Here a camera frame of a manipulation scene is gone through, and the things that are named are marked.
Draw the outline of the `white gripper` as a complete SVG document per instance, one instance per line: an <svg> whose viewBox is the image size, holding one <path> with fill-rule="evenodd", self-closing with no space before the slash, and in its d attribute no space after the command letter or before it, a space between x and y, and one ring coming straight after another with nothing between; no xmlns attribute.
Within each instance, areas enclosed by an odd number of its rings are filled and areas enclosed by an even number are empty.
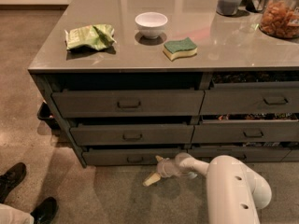
<svg viewBox="0 0 299 224"><path fill-rule="evenodd" d="M157 173L151 173L143 182L143 185L145 187L148 187L158 181L162 178L168 178L168 177L186 177L189 179L194 179L197 177L197 174L195 172L192 172L188 169L185 169L183 167L179 167L178 164L175 162L174 159L166 158L164 159L162 156L156 155L155 156L157 164Z"/></svg>

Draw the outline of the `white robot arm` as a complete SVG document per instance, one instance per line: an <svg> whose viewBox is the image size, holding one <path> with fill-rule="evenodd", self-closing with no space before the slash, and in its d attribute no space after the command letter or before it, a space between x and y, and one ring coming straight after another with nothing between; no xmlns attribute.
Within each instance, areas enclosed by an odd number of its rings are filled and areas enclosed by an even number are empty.
<svg viewBox="0 0 299 224"><path fill-rule="evenodd" d="M156 171L143 182L146 187L172 176L206 178L209 224L260 224L257 211L271 202L268 182L234 157L221 155L207 163L179 153L174 159L156 156L156 160Z"/></svg>

